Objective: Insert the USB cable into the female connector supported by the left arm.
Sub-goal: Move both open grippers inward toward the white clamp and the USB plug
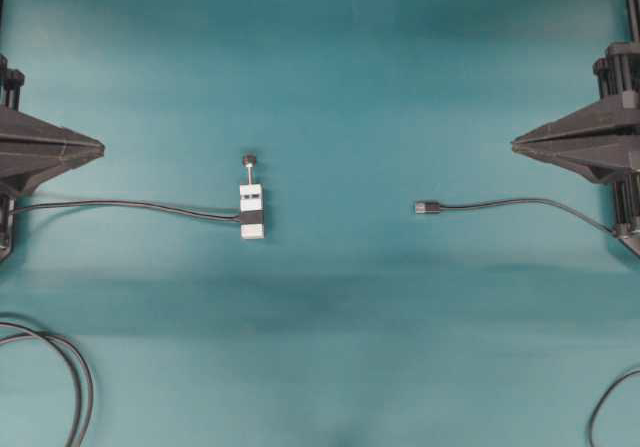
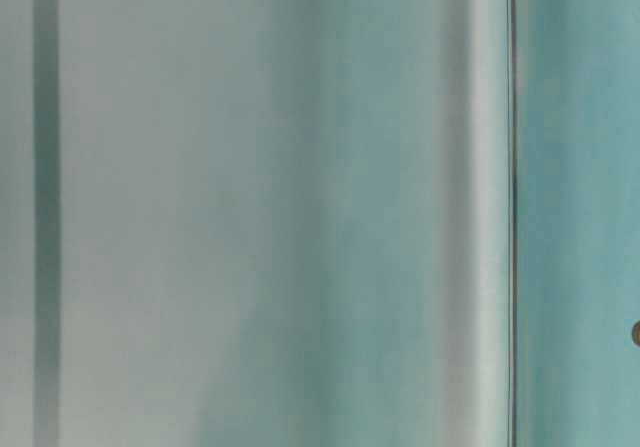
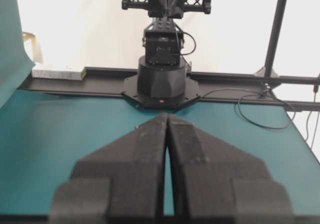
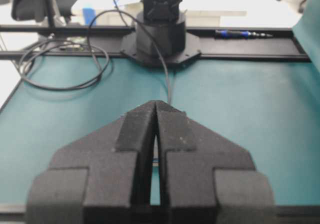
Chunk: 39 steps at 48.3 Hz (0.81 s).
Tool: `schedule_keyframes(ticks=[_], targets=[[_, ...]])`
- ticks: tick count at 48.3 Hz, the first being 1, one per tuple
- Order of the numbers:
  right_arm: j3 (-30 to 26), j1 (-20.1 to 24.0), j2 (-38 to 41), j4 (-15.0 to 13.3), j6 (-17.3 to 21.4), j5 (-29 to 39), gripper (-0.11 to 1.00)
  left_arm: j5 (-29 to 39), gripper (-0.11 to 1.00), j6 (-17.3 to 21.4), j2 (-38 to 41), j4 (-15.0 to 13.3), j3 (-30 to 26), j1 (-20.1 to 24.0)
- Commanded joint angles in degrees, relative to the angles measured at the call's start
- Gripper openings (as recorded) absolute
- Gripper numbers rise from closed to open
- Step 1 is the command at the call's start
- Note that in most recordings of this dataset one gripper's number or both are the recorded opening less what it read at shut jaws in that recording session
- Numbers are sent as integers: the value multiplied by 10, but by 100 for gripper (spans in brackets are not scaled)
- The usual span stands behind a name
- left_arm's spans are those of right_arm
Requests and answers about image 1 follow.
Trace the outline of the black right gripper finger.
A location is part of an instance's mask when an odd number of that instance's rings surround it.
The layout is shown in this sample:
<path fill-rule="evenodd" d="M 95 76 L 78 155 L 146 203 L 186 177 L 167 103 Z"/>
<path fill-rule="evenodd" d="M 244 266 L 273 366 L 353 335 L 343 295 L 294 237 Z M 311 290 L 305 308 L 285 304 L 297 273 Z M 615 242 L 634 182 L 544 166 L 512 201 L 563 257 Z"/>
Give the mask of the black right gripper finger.
<path fill-rule="evenodd" d="M 609 184 L 639 172 L 639 137 L 605 135 L 550 141 L 514 141 L 515 153 Z"/>
<path fill-rule="evenodd" d="M 639 96 L 606 96 L 517 137 L 513 147 L 535 142 L 591 137 L 639 124 Z"/>

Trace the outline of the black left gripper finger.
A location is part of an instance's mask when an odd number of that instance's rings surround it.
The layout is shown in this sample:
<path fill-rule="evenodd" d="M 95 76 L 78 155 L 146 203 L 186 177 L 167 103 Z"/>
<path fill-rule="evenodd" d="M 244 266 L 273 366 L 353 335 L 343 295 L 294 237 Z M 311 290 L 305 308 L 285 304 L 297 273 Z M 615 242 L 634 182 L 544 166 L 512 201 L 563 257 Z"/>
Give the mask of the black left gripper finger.
<path fill-rule="evenodd" d="M 31 195 L 42 183 L 101 158 L 105 147 L 20 147 L 1 152 L 1 193 L 12 198 Z"/>
<path fill-rule="evenodd" d="M 104 149 L 104 145 L 96 139 L 5 106 L 1 106 L 1 140 Z"/>

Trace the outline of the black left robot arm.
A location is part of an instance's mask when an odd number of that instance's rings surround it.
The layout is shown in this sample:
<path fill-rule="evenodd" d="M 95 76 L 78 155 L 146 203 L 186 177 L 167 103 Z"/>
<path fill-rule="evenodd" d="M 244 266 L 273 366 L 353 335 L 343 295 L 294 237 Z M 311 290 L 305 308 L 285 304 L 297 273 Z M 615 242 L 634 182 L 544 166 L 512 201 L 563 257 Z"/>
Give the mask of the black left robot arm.
<path fill-rule="evenodd" d="M 1 259 L 12 253 L 17 201 L 44 182 L 104 155 L 98 140 L 19 110 L 24 74 L 1 58 Z"/>

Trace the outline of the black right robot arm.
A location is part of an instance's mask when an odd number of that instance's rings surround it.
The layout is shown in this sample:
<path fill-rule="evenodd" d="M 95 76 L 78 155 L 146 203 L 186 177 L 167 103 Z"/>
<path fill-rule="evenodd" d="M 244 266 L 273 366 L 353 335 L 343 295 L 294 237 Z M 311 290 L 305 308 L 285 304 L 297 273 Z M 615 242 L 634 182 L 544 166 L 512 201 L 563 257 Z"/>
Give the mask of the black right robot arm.
<path fill-rule="evenodd" d="M 613 236 L 639 254 L 639 0 L 626 0 L 631 39 L 593 64 L 600 99 L 512 142 L 515 153 L 612 186 Z"/>

